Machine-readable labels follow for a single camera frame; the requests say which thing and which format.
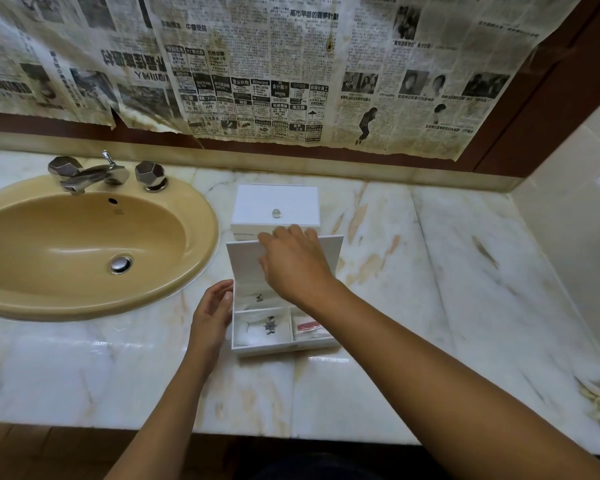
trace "marble countertop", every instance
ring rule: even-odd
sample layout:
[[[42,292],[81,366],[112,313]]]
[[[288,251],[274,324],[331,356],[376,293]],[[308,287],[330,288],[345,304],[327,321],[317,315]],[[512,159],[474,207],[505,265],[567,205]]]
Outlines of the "marble countertop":
[[[44,174],[52,156],[0,152],[0,188]],[[232,275],[224,243],[233,240],[237,184],[289,183],[320,188],[322,233],[344,234],[337,277],[351,290],[600,454],[600,426],[575,379],[600,380],[600,349],[506,195],[166,171],[215,208],[215,256],[183,290],[125,314],[63,323],[0,318],[0,421],[140,428],[182,359],[203,291]],[[417,444],[342,348],[238,360],[227,341],[194,430]]]

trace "white box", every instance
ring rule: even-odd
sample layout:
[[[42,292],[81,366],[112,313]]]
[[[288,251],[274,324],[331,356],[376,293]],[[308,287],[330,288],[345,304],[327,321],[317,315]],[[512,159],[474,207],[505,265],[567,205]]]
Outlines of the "white box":
[[[343,237],[318,238],[332,273],[338,265]],[[234,279],[232,351],[241,356],[264,355],[338,345],[327,330],[267,284],[258,263],[264,254],[258,241],[227,242],[226,249]]]
[[[298,224],[320,233],[318,187],[238,185],[231,230],[236,241],[252,241],[260,232]]]

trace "sink basin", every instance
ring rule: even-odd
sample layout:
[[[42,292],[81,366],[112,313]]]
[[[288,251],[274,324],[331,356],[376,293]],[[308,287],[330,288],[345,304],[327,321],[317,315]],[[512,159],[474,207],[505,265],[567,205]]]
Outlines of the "sink basin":
[[[65,321],[115,314],[166,296],[197,275],[218,240],[216,214],[170,178],[65,193],[49,175],[0,190],[0,315]]]

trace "old newspaper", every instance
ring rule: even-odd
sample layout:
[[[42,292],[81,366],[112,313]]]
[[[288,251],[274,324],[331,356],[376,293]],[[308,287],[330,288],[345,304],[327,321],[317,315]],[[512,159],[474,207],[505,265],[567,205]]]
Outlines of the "old newspaper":
[[[0,0],[0,112],[457,159],[580,0]]]

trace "forearm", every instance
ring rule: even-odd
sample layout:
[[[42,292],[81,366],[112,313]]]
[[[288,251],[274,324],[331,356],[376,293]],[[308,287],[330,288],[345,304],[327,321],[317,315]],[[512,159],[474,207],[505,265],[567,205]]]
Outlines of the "forearm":
[[[343,284],[323,287],[300,307],[338,339],[421,443],[458,478],[600,478],[600,462],[592,455]]]
[[[162,398],[106,480],[176,480],[196,420],[205,365],[185,354]]]

